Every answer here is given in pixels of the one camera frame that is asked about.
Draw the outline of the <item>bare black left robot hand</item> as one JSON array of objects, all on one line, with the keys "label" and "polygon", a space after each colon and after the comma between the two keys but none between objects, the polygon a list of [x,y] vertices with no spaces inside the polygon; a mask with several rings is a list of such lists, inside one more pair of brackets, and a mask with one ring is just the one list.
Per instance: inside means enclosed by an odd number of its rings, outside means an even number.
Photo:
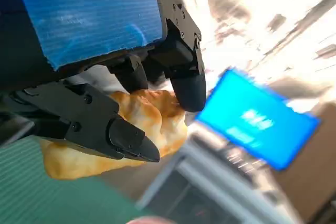
[{"label": "bare black left robot hand", "polygon": [[30,135],[84,153],[158,162],[159,150],[89,84],[106,66],[129,92],[161,74],[182,108],[206,100],[198,26],[178,0],[1,0],[1,145]]}]

